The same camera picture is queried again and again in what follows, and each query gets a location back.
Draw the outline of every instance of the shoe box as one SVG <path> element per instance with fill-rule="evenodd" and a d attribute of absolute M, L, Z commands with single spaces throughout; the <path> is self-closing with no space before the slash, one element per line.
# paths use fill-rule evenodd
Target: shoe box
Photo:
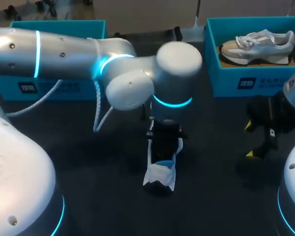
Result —
<path fill-rule="evenodd" d="M 107 37 L 106 22 L 102 20 L 79 21 L 14 21 L 14 28 L 39 30 L 80 38 L 102 39 Z M 4 101 L 37 101 L 55 84 L 56 80 L 0 76 L 0 95 Z M 49 101 L 95 101 L 94 82 L 68 80 L 48 97 Z"/>
<path fill-rule="evenodd" d="M 205 63 L 214 97 L 271 96 L 282 90 L 295 73 L 295 47 L 288 65 L 231 65 L 220 58 L 219 47 L 236 36 L 264 29 L 272 33 L 295 34 L 295 17 L 208 18 L 205 30 Z"/>

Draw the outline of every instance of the blue led light ring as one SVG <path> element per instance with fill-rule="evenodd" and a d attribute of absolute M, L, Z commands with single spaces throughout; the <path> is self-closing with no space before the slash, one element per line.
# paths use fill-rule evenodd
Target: blue led light ring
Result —
<path fill-rule="evenodd" d="M 158 101 L 163 106 L 165 106 L 165 107 L 171 107 L 171 108 L 184 107 L 184 106 L 187 106 L 192 101 L 192 97 L 190 97 L 189 100 L 186 101 L 186 102 L 179 103 L 179 104 L 171 104 L 171 103 L 167 103 L 167 102 L 163 102 L 163 101 L 159 100 L 155 95 L 153 95 L 153 97 L 155 98 L 156 101 Z"/>
<path fill-rule="evenodd" d="M 64 215 L 64 197 L 63 196 L 62 196 L 62 204 L 63 204 L 63 206 L 62 206 L 62 213 L 61 213 L 60 220 L 59 220 L 59 222 L 57 224 L 57 227 L 55 228 L 54 232 L 50 236 L 55 236 L 56 235 L 56 232 L 59 229 L 60 224 L 61 224 L 62 219 L 63 219 L 63 215 Z"/>
<path fill-rule="evenodd" d="M 40 64 L 40 33 L 36 31 L 36 62 L 35 62 L 35 73 L 34 78 L 38 77 Z"/>
<path fill-rule="evenodd" d="M 281 216 L 282 216 L 283 220 L 285 221 L 285 224 L 286 224 L 286 225 L 290 228 L 290 230 L 295 234 L 295 231 L 291 228 L 291 226 L 289 225 L 289 223 L 287 223 L 287 221 L 286 221 L 286 219 L 285 219 L 285 217 L 284 217 L 284 215 L 283 215 L 283 212 L 282 212 L 282 210 L 281 210 L 280 202 L 279 202 L 279 192 L 280 192 L 280 188 L 279 188 L 279 190 L 277 191 L 277 204 L 278 204 L 278 206 L 279 206 L 279 210 L 280 210 Z"/>
<path fill-rule="evenodd" d="M 105 68 L 105 66 L 110 63 L 111 61 L 117 59 L 117 58 L 134 58 L 133 55 L 129 55 L 129 54 L 119 54 L 119 55 L 115 55 L 115 56 L 112 56 L 110 58 L 108 58 L 103 64 L 102 66 L 100 67 L 100 70 L 99 70 L 99 74 L 102 75 L 103 73 L 103 70 Z"/>

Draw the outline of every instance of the shoelace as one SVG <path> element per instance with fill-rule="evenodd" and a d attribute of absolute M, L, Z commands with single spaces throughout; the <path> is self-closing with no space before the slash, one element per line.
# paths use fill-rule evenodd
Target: shoelace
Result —
<path fill-rule="evenodd" d="M 254 44 L 259 44 L 259 42 L 252 38 L 252 36 L 255 34 L 254 33 L 249 33 L 246 36 L 236 36 L 236 43 L 239 47 L 244 48 L 244 47 L 249 47 L 253 46 Z"/>

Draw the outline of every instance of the white cable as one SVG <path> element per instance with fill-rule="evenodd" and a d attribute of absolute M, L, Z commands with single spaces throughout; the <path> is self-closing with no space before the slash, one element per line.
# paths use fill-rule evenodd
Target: white cable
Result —
<path fill-rule="evenodd" d="M 30 111 L 31 109 L 37 107 L 39 104 L 41 104 L 42 102 L 44 102 L 54 91 L 56 91 L 56 89 L 60 86 L 60 84 L 63 82 L 63 80 L 58 80 L 55 85 L 48 91 L 48 93 L 46 93 L 43 97 L 41 97 L 37 102 L 35 102 L 34 104 L 30 105 L 29 107 L 26 107 L 18 112 L 11 112 L 11 113 L 7 113 L 6 115 L 8 117 L 16 117 L 19 115 L 22 115 L 28 111 Z"/>
<path fill-rule="evenodd" d="M 109 116 L 109 114 L 113 111 L 113 107 L 110 107 L 108 112 L 103 116 L 102 120 L 98 124 L 99 121 L 99 115 L 100 115 L 100 107 L 101 107 L 101 97 L 100 97 L 100 87 L 99 83 L 95 81 L 95 88 L 96 88 L 96 113 L 95 113 L 95 119 L 94 119 L 94 125 L 93 125 L 93 132 L 96 133 L 100 130 L 103 123 L 105 122 L 106 118 Z"/>
<path fill-rule="evenodd" d="M 48 93 L 46 93 L 37 102 L 30 105 L 29 107 L 26 107 L 26 108 L 24 108 L 24 109 L 22 109 L 20 111 L 17 111 L 17 112 L 7 113 L 6 115 L 8 117 L 16 117 L 16 116 L 22 115 L 22 114 L 34 109 L 35 107 L 37 107 L 38 105 L 43 103 L 54 91 L 56 91 L 56 89 L 61 85 L 62 82 L 63 82 L 63 80 L 58 80 L 56 82 L 56 84 L 48 91 Z M 100 109 L 101 109 L 101 93 L 100 93 L 100 87 L 99 87 L 99 84 L 98 84 L 97 81 L 95 81 L 95 88 L 96 88 L 96 113 L 95 113 L 95 118 L 94 118 L 93 132 L 98 132 L 100 130 L 100 128 L 102 127 L 102 125 L 104 124 L 106 118 L 112 112 L 113 107 L 110 107 L 110 109 L 104 115 L 101 122 L 98 124 L 99 115 L 100 115 Z"/>

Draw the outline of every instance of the white sneaker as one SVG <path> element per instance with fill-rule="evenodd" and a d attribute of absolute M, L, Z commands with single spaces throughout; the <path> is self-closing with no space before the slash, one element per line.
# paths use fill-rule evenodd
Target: white sneaker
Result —
<path fill-rule="evenodd" d="M 222 45 L 221 55 L 239 65 L 247 65 L 260 59 L 274 64 L 289 64 L 289 56 L 295 46 L 292 31 L 277 34 L 268 30 L 236 37 Z"/>

